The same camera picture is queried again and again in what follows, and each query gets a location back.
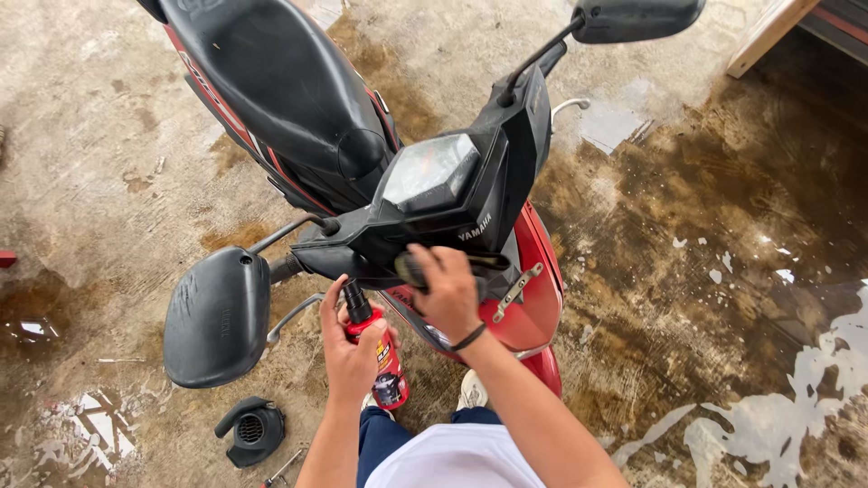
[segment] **side mirror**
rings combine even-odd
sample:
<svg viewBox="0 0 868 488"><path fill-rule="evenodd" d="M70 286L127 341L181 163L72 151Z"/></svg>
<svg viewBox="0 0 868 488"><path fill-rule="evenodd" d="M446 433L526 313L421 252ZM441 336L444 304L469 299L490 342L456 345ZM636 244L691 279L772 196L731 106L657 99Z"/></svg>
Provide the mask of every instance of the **side mirror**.
<svg viewBox="0 0 868 488"><path fill-rule="evenodd" d="M253 369L266 347L270 278L265 259L236 246L184 274L163 333L163 365L176 385L211 388Z"/></svg>
<svg viewBox="0 0 868 488"><path fill-rule="evenodd" d="M632 43L678 34L700 16L705 0L578 0L573 38L586 44Z"/></svg>

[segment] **screwdriver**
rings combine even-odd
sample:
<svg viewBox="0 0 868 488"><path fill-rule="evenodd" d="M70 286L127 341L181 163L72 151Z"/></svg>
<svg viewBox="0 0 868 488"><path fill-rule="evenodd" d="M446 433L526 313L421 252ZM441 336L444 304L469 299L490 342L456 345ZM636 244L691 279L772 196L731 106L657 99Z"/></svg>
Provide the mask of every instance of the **screwdriver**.
<svg viewBox="0 0 868 488"><path fill-rule="evenodd" d="M301 454L302 451L304 451L304 448L299 449L299 451L295 453L295 456L292 456L291 458L289 458L289 460L286 461L286 464L283 465L283 467L280 468L276 473L274 473L274 476L265 480L265 482L262 485L260 485L260 488L271 488L271 485L274 483L274 480L277 479L278 476L280 476L280 474L283 472L283 470L285 470L287 467L289 467L289 465L291 465L293 463L293 461Z"/></svg>

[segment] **white shirt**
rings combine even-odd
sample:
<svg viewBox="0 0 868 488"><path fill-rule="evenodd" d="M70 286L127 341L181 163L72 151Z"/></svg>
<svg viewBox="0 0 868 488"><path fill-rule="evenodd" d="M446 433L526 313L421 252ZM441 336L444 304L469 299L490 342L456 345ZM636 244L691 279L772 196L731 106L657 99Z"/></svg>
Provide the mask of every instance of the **white shirt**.
<svg viewBox="0 0 868 488"><path fill-rule="evenodd" d="M503 425L438 424L402 445L365 488L545 488Z"/></svg>

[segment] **blue pants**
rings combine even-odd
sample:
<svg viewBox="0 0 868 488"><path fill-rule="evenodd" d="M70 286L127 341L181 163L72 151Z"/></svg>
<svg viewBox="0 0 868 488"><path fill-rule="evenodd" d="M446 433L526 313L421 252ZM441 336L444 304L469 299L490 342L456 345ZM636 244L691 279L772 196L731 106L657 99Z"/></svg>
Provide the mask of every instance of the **blue pants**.
<svg viewBox="0 0 868 488"><path fill-rule="evenodd" d="M500 417L484 406L462 408L452 413L452 423L502 424ZM413 439L413 436L407 429L390 419L385 410L376 406L365 408L358 428L356 487L364 488L374 469L410 439Z"/></svg>

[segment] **concrete floor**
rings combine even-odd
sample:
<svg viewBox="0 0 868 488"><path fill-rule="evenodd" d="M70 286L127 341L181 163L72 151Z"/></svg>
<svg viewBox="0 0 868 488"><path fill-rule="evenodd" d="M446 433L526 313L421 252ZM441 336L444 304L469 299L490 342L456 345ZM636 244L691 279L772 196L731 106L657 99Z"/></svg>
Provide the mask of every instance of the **concrete floor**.
<svg viewBox="0 0 868 488"><path fill-rule="evenodd" d="M305 5L407 142L469 123L570 11L335 3ZM532 195L568 285L563 399L634 486L868 479L868 72L797 31L741 81L723 77L761 7L709 0L692 29L653 43L570 41L549 77L553 102L593 101L556 122ZM135 3L3 0L0 46L0 248L21 256L0 271L0 481L258 485L319 422L316 312L206 391L165 378L162 320L188 266L298 211L189 92ZM324 286L278 287L273 319ZM402 330L413 391L398 420L418 432L447 421L464 370ZM236 470L213 428L252 394L277 402L288 435Z"/></svg>

